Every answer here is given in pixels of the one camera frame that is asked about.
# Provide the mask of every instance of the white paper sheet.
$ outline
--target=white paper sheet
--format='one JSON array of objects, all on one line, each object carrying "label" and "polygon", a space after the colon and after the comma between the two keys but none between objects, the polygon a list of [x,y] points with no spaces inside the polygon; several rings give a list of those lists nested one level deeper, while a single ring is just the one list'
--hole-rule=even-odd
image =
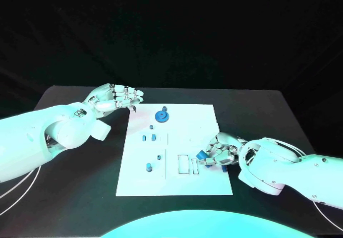
[{"label": "white paper sheet", "polygon": [[[155,112],[162,106],[170,119],[159,123]],[[138,104],[128,119],[116,196],[231,195],[229,175],[219,165],[197,165],[197,174],[193,173],[191,159],[217,132],[211,105]],[[178,173],[178,155],[188,156],[188,174]]]}]

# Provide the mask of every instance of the rectangular slot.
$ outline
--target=rectangular slot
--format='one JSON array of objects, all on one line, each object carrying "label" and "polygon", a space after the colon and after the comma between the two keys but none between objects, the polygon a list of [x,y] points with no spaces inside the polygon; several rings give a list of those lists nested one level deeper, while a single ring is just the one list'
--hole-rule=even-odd
[{"label": "rectangular slot", "polygon": [[191,166],[193,166],[193,174],[198,174],[198,169],[197,169],[197,159],[191,159]]},{"label": "rectangular slot", "polygon": [[187,155],[177,155],[177,159],[178,159],[178,174],[188,174]]}]

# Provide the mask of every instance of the table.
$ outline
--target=table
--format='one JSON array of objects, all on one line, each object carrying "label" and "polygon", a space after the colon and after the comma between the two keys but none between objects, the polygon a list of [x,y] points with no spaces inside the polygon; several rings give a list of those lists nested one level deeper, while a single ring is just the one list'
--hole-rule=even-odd
[{"label": "table", "polygon": [[[92,89],[50,87],[35,110],[82,102]],[[144,91],[142,103],[213,104],[220,131],[246,140],[275,138],[301,148],[306,154],[314,153],[278,91],[139,90]],[[309,235],[340,233],[321,217],[311,201],[292,188],[285,187],[280,194],[272,196],[247,187],[237,179],[239,166],[229,167],[233,196],[115,197],[128,115],[128,110],[119,109],[100,119],[112,127],[105,141],[89,138],[79,148],[64,151],[41,166],[28,193],[0,216],[0,237],[97,237],[148,215],[190,209],[247,214]],[[31,179],[33,175],[1,200],[0,210],[20,197]],[[2,183],[0,192],[18,180]],[[341,225],[341,210],[318,205],[331,221]]]}]

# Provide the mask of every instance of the black backdrop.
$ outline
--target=black backdrop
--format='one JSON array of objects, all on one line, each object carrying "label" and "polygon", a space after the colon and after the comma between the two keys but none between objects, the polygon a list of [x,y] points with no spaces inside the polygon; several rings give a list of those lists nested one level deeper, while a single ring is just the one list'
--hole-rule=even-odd
[{"label": "black backdrop", "polygon": [[51,85],[270,89],[317,153],[343,156],[340,1],[11,2],[0,32],[1,118]]}]

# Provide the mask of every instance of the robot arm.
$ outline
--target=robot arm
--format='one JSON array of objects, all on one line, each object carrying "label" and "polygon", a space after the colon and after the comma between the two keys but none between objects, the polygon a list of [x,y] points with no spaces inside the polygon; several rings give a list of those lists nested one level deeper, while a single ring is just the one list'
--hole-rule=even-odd
[{"label": "robot arm", "polygon": [[210,140],[206,153],[208,158],[198,160],[200,164],[227,165],[237,161],[239,180],[252,188],[279,195],[286,185],[311,201],[343,209],[343,159],[305,155],[269,138],[246,142],[221,132]]},{"label": "robot arm", "polygon": [[96,120],[142,102],[142,92],[121,85],[95,88],[82,103],[59,105],[0,120],[0,182],[30,172],[89,136],[103,140],[110,127]]}]

